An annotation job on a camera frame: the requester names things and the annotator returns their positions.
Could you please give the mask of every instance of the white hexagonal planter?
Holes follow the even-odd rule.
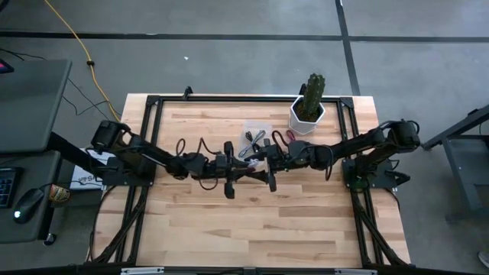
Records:
[[[300,121],[297,118],[297,115],[296,115],[295,111],[293,110],[293,107],[295,106],[296,103],[301,101],[302,98],[303,98],[303,95],[299,95],[299,97],[297,97],[296,101],[294,101],[292,103],[292,105],[290,106],[289,128],[291,130],[293,130],[294,132],[296,132],[297,134],[308,134],[308,133],[314,131],[314,129],[316,129],[318,122],[321,121],[321,118],[325,113],[325,109],[322,106],[322,104],[319,104],[319,107],[321,108],[321,115],[318,117],[316,122]]]

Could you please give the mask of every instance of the wooden table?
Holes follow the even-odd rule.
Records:
[[[122,122],[134,133],[141,130],[146,97],[127,97]],[[360,132],[375,128],[373,98],[354,97],[354,103]],[[232,141],[236,151],[245,121],[263,121],[285,132],[289,107],[290,103],[271,102],[165,102],[157,145],[174,154],[177,141],[185,138],[185,151],[190,152],[204,137],[210,150],[222,150],[225,141]],[[318,128],[304,140],[340,141],[337,111],[331,105],[325,108]],[[150,126],[148,140],[152,131]],[[262,182],[244,178],[235,184],[236,198],[230,200],[222,185],[205,191],[196,181],[175,180],[159,167],[147,198],[138,266],[360,267],[351,197],[342,182],[340,162],[330,181],[325,182],[324,176],[312,169],[278,173],[273,193]],[[120,228],[127,191],[115,188],[103,204],[96,226],[96,255]],[[409,262],[396,201],[385,190],[371,192],[380,232]],[[374,260],[371,236],[365,236]]]

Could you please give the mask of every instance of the gray floor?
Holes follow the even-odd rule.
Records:
[[[77,31],[164,34],[340,35],[334,0],[80,0],[52,1]],[[485,0],[343,0],[350,35],[488,36]],[[66,31],[41,0],[17,0],[0,14],[0,30]],[[128,92],[296,94],[312,72],[329,95],[351,95],[342,42],[257,40],[86,40],[100,85],[122,111]],[[93,101],[86,57],[75,40],[0,38],[0,47],[73,61],[71,79]],[[379,120],[408,118],[425,141],[489,103],[489,44],[352,43],[362,95]],[[7,54],[0,57],[21,62]],[[128,68],[135,64],[137,70]],[[89,103],[68,85],[79,109]],[[102,116],[76,117],[62,103],[56,131],[80,147]],[[484,133],[489,126],[482,127]],[[449,225],[464,209],[442,148],[399,156],[412,180],[400,187],[401,215],[412,262],[419,267],[489,273],[476,258],[489,248],[489,222]],[[0,245],[0,270],[81,263],[95,209],[57,212],[58,243]]]

